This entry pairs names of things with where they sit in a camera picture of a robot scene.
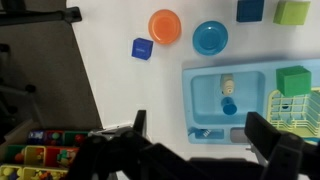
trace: white table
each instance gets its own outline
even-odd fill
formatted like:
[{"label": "white table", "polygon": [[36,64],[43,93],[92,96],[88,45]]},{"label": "white table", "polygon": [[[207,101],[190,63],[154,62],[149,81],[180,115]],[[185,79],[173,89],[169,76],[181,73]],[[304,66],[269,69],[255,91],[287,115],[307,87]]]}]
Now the white table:
[{"label": "white table", "polygon": [[[181,72],[187,67],[251,61],[320,57],[320,1],[313,0],[304,26],[273,24],[277,0],[265,2],[263,21],[236,22],[236,0],[68,0],[83,21],[72,24],[103,126],[133,122],[138,109],[148,113],[148,134],[184,158],[245,157],[244,146],[192,145],[184,120]],[[182,35],[170,46],[154,44],[145,62],[131,57],[132,42],[151,39],[148,20],[159,9],[173,10]],[[195,28],[206,20],[222,22],[229,42],[213,57],[192,47]]]}]

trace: blue cube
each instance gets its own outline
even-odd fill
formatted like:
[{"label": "blue cube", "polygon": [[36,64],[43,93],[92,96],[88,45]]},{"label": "blue cube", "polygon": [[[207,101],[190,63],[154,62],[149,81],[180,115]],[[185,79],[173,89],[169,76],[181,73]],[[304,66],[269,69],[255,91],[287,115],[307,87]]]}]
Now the blue cube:
[{"label": "blue cube", "polygon": [[133,41],[132,57],[148,60],[152,53],[153,41],[137,38]]},{"label": "blue cube", "polygon": [[237,21],[255,22],[262,21],[264,0],[238,1]]}]

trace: green cube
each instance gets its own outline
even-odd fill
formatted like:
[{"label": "green cube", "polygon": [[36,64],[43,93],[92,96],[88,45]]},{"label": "green cube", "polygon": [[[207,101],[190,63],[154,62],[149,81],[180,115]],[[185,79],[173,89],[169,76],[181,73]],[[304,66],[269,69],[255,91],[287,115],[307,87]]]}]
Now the green cube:
[{"label": "green cube", "polygon": [[273,22],[282,25],[303,25],[308,14],[309,6],[309,1],[280,1]]},{"label": "green cube", "polygon": [[302,66],[277,69],[277,89],[284,96],[311,92],[311,72]]}]

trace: orange bowl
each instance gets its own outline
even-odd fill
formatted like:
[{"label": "orange bowl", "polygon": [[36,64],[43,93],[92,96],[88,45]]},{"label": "orange bowl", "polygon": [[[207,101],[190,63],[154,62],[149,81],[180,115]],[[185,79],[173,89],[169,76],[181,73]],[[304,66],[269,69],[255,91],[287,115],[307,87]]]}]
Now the orange bowl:
[{"label": "orange bowl", "polygon": [[181,34],[180,19],[170,10],[159,10],[149,20],[149,33],[155,42],[171,44]]}]

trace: light blue toy sink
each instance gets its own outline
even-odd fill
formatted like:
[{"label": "light blue toy sink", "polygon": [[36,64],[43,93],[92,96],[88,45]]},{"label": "light blue toy sink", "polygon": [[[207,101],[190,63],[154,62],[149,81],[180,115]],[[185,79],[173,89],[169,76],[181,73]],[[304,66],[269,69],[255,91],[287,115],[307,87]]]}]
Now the light blue toy sink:
[{"label": "light blue toy sink", "polygon": [[[276,69],[302,65],[320,77],[320,60],[268,62],[186,69],[183,71],[183,96],[190,143],[247,144],[243,133],[247,113],[255,111],[266,118],[269,94],[276,89]],[[234,115],[223,112],[221,75],[233,75],[234,92],[229,96],[237,106]],[[312,78],[320,86],[320,78]]]}]

